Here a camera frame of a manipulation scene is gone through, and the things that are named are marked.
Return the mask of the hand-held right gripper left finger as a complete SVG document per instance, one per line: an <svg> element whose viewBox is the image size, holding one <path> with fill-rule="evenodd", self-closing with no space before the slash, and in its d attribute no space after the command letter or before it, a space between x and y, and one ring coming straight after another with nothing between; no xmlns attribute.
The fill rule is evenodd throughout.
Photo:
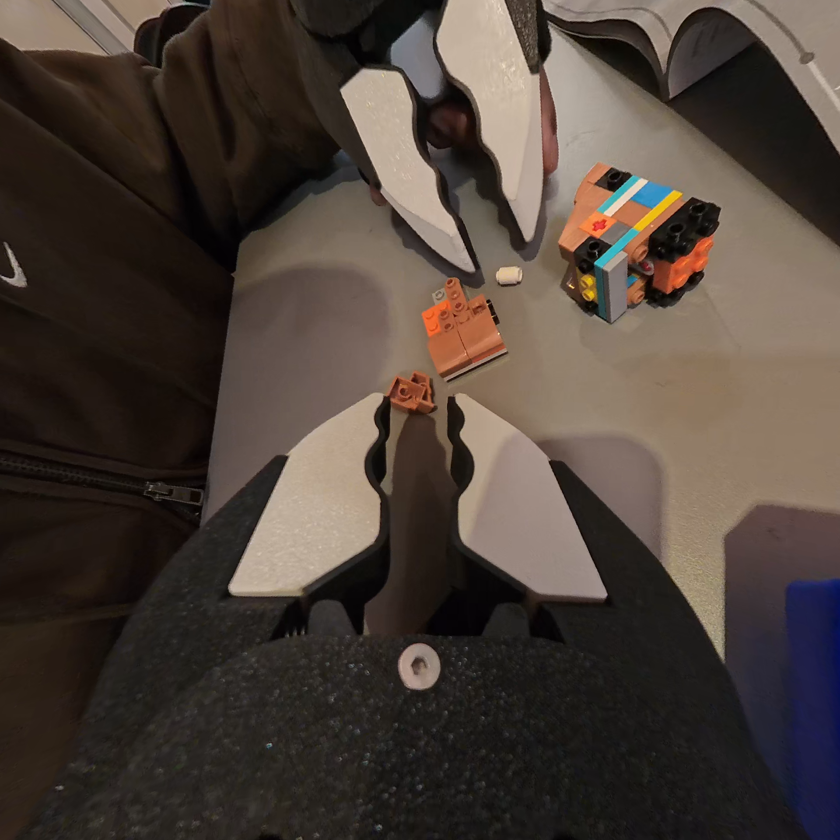
<svg viewBox="0 0 840 840"><path fill-rule="evenodd" d="M228 584L231 596L302 596L385 535L391 404L372 393L289 453Z"/></svg>

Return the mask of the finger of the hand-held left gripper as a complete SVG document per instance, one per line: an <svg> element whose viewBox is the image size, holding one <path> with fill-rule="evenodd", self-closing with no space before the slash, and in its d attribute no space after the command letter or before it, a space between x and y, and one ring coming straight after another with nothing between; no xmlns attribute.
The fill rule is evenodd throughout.
<svg viewBox="0 0 840 840"><path fill-rule="evenodd" d="M364 67L342 86L341 95L384 199L439 256L474 273L469 238L419 139L417 97L406 75L393 67Z"/></svg>
<svg viewBox="0 0 840 840"><path fill-rule="evenodd" d="M445 2L435 48L445 74L470 100L501 194L528 243L543 194L539 68L529 68L502 2Z"/></svg>

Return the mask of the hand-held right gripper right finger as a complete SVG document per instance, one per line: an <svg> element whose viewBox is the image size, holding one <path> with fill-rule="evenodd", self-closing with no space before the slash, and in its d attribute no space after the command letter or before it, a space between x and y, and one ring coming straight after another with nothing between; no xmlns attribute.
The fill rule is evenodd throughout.
<svg viewBox="0 0 840 840"><path fill-rule="evenodd" d="M468 552L537 602L602 604L607 591L550 459L529 437L464 393L448 400L457 478L456 536Z"/></svg>

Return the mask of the small brown brick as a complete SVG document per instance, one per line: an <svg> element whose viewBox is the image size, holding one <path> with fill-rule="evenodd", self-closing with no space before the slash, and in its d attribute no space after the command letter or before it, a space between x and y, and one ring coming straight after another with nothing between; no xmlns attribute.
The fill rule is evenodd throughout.
<svg viewBox="0 0 840 840"><path fill-rule="evenodd" d="M432 377L420 371L407 378L395 376L387 396L392 407L406 413L430 414L436 409Z"/></svg>

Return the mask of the brown brick assembly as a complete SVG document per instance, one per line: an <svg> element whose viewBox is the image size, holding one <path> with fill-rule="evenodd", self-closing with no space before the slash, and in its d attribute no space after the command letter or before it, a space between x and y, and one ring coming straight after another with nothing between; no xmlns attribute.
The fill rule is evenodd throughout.
<svg viewBox="0 0 840 840"><path fill-rule="evenodd" d="M451 382L508 353L498 315L483 294L468 298L458 278L450 277L422 313L427 349L434 368Z"/></svg>

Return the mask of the person's left forearm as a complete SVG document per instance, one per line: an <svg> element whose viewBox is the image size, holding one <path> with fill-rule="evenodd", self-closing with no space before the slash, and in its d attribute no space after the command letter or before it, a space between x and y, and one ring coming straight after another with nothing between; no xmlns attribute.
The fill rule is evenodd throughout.
<svg viewBox="0 0 840 840"><path fill-rule="evenodd" d="M303 84L306 42L290 2L212 2L150 84L153 203L226 270L269 205L339 150Z"/></svg>

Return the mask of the person's left hand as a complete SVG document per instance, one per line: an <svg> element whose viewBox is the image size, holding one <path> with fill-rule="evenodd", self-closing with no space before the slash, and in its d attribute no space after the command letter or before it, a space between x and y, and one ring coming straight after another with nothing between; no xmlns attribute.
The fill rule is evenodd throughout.
<svg viewBox="0 0 840 840"><path fill-rule="evenodd" d="M557 110L545 66L539 70L539 90L542 169L547 179L558 169L560 147ZM437 150L457 151L464 159L489 158L489 151L479 138L476 115L461 95L442 100L431 108L427 114L426 136L429 146Z"/></svg>

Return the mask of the grey instruction booklet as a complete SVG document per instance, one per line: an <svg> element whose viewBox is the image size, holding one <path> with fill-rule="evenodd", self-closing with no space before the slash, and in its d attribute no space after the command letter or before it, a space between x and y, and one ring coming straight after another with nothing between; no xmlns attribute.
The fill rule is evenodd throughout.
<svg viewBox="0 0 840 840"><path fill-rule="evenodd" d="M752 45L764 47L839 149L838 1L544 2L563 31L622 40L669 101Z"/></svg>

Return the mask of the multicoloured brick model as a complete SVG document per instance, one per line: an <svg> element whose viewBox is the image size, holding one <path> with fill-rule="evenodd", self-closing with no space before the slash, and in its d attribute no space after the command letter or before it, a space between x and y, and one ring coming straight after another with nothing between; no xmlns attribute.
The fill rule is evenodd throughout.
<svg viewBox="0 0 840 840"><path fill-rule="evenodd" d="M559 238L562 288L607 323L644 302L673 306L703 280L720 215L715 203L598 162Z"/></svg>

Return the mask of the person's brown jacket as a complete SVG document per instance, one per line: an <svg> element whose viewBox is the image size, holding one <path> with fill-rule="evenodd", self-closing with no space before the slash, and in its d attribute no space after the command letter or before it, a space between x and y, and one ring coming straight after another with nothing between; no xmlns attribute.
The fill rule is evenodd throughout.
<svg viewBox="0 0 840 840"><path fill-rule="evenodd" d="M2 42L2 838L76 736L135 603L192 533L232 280L207 70Z"/></svg>

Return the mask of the large blue storage bin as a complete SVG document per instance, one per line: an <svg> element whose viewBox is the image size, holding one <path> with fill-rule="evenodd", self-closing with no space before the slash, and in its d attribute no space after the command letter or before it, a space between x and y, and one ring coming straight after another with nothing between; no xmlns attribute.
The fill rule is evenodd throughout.
<svg viewBox="0 0 840 840"><path fill-rule="evenodd" d="M794 581L790 646L793 803L810 838L839 838L839 580Z"/></svg>

